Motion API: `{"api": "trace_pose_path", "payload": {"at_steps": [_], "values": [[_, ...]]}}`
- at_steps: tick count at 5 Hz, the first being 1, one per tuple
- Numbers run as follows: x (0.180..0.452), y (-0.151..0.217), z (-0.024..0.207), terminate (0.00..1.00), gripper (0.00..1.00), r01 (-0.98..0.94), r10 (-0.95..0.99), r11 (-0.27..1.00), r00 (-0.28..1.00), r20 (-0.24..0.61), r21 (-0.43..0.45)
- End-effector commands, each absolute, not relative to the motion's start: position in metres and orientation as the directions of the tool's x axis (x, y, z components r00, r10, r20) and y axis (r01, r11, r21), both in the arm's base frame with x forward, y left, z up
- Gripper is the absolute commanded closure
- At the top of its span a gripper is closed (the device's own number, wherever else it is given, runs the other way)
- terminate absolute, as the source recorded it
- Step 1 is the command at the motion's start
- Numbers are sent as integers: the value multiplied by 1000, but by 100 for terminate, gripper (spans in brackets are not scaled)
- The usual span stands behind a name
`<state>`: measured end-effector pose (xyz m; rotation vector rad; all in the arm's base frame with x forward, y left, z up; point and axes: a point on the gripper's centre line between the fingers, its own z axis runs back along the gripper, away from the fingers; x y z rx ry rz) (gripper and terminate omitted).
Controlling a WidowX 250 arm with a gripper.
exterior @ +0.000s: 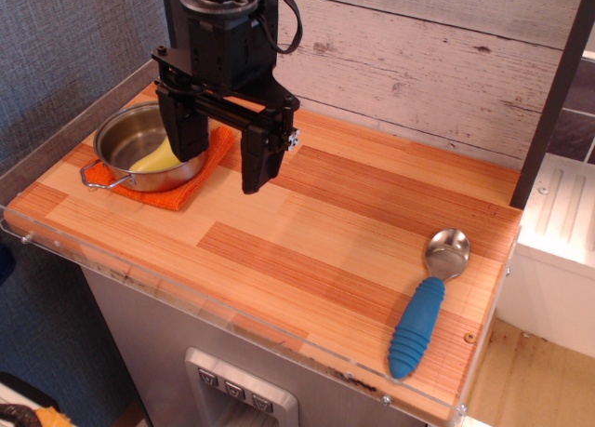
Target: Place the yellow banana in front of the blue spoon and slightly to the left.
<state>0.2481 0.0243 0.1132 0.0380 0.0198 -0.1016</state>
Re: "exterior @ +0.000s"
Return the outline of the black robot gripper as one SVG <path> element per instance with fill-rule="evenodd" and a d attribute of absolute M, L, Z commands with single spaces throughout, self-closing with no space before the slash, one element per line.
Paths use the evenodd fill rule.
<path fill-rule="evenodd" d="M 275 0 L 184 5 L 189 48 L 159 46 L 156 89 L 160 115 L 173 154 L 188 162 L 208 149 L 208 119 L 242 133 L 242 189 L 257 193 L 279 174 L 284 152 L 298 143 L 298 99 L 274 77 L 280 54 L 296 50 L 278 42 Z"/>

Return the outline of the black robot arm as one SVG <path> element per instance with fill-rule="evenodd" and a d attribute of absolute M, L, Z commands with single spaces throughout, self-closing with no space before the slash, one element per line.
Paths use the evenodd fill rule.
<path fill-rule="evenodd" d="M 188 31 L 186 48 L 156 48 L 157 97 L 173 154 L 182 162 L 206 151 L 208 121 L 241 132 L 242 187 L 257 193 L 277 177 L 285 152 L 298 144 L 298 99 L 273 76 L 277 57 L 294 52 L 278 44 L 279 5 L 295 0 L 179 0 Z"/>

